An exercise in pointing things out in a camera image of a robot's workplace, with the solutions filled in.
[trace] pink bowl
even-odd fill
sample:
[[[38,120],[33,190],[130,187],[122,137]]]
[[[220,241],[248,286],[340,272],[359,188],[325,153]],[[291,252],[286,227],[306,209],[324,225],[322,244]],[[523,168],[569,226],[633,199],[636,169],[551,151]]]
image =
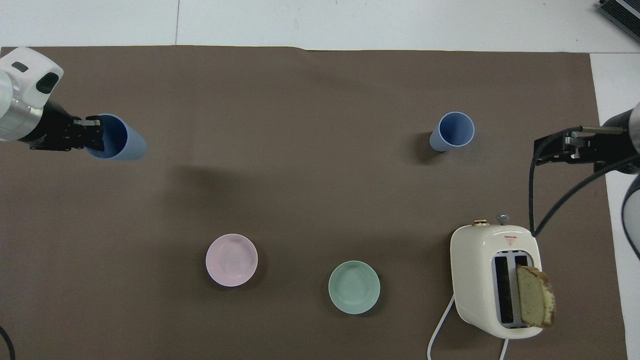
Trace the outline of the pink bowl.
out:
[[[211,279],[224,286],[242,285],[258,267],[258,252],[242,235],[226,234],[214,241],[205,259]]]

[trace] white cord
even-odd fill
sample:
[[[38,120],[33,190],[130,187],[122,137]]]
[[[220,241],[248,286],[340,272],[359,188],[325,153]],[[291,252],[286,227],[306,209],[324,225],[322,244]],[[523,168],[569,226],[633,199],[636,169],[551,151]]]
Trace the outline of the white cord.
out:
[[[440,321],[438,322],[436,329],[433,331],[433,334],[431,335],[431,339],[429,340],[429,346],[427,346],[428,360],[431,360],[431,347],[433,346],[433,342],[436,340],[436,336],[438,336],[438,333],[440,332],[442,323],[444,323],[444,320],[447,318],[449,311],[451,311],[451,306],[453,306],[454,299],[455,297],[452,295],[451,300],[449,301],[449,305],[447,305],[447,308],[444,310],[444,313],[442,314],[442,317],[440,318]],[[504,354],[506,354],[507,352],[508,345],[509,345],[509,339],[505,339],[504,343],[502,344],[502,352],[500,353],[500,360],[504,360]]]
[[[453,306],[453,300],[454,300],[454,295],[451,295],[451,301],[449,301],[449,305],[447,305],[447,309],[445,309],[444,314],[442,314],[442,317],[440,318],[440,322],[438,322],[438,326],[436,326],[436,329],[433,331],[433,335],[431,335],[431,340],[429,340],[429,346],[427,347],[428,360],[431,360],[431,347],[433,346],[433,342],[436,340],[436,336],[440,332],[442,323],[444,323],[444,320],[447,318],[447,315],[451,310],[451,306]]]
[[[505,339],[502,344],[502,352],[500,353],[500,360],[504,359],[504,354],[507,352],[507,345],[509,345],[509,339]]]

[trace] gray metal device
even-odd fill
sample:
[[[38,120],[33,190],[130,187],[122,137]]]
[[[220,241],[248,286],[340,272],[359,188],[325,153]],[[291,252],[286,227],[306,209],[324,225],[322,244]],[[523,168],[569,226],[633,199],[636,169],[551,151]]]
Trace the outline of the gray metal device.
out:
[[[600,0],[598,11],[640,42],[640,0]]]
[[[18,47],[0,58],[0,141],[20,141],[34,150],[104,151],[100,116],[69,115],[49,96],[63,70],[46,56]]]

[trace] white table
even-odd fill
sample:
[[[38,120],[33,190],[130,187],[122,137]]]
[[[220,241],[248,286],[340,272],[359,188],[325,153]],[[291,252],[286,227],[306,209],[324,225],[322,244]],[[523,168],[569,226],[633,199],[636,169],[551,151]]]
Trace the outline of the white table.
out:
[[[584,0],[3,0],[1,46],[241,45],[590,53],[600,122],[640,101],[640,44]],[[620,225],[632,176],[607,175],[629,359],[640,261]]]

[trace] power cord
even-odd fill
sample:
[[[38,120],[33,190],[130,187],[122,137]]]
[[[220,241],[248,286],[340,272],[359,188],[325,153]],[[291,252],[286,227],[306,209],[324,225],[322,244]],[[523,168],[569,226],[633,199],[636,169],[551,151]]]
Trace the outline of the power cord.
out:
[[[534,220],[533,220],[533,173],[536,170],[536,162],[538,162],[538,158],[540,154],[545,150],[545,148],[552,143],[555,139],[562,137],[566,133],[571,133],[573,131],[582,131],[582,126],[569,127],[568,129],[564,129],[562,131],[558,131],[557,133],[553,133],[549,135],[540,146],[533,152],[533,157],[531,158],[531,164],[529,165],[529,231],[533,234],[534,228]]]
[[[9,359],[15,360],[15,351],[13,349],[13,343],[9,338],[9,334],[7,334],[2,327],[0,327],[0,335],[2,336],[2,339],[4,339],[4,342],[6,343],[6,347],[9,348]]]
[[[427,346],[427,360],[431,360],[431,348],[433,347],[433,342],[436,340],[436,336],[438,336],[438,333],[440,332],[442,323],[444,323],[444,320],[447,318],[447,315],[451,311],[451,307],[453,306],[454,299],[455,299],[455,296],[452,295],[451,300],[449,301],[449,305],[447,305],[447,308],[444,310],[444,313],[442,314],[442,317],[440,318],[440,321],[438,322],[436,329],[433,331],[433,334],[431,335],[431,339],[429,340],[429,346]],[[508,345],[509,345],[509,339],[505,339],[504,343],[502,344],[502,352],[500,353],[499,360],[504,360],[504,354],[506,354],[507,352]]]
[[[588,176],[587,178],[585,178],[585,180],[582,180],[581,182],[578,183],[578,185],[574,186],[573,188],[571,188],[571,190],[569,190],[566,194],[564,194],[549,210],[549,212],[545,215],[545,217],[542,219],[542,221],[540,222],[540,224],[538,225],[538,227],[536,228],[536,230],[531,234],[534,238],[540,234],[540,231],[542,231],[542,229],[544,229],[545,225],[547,224],[547,222],[549,222],[549,219],[551,219],[552,216],[554,216],[554,214],[556,213],[556,211],[558,211],[558,209],[571,197],[573,196],[573,194],[577,193],[580,189],[582,189],[583,187],[587,186],[589,183],[591,183],[592,181],[594,181],[595,179],[598,179],[599,177],[603,176],[604,174],[613,171],[613,170],[617,170],[619,168],[624,167],[625,165],[628,165],[630,163],[633,163],[637,160],[640,160],[640,154],[635,154],[632,156],[629,156],[628,158],[622,159],[620,161],[617,161],[609,166],[606,166],[604,168],[601,168],[600,170],[594,172],[593,174],[591,174],[590,176]]]

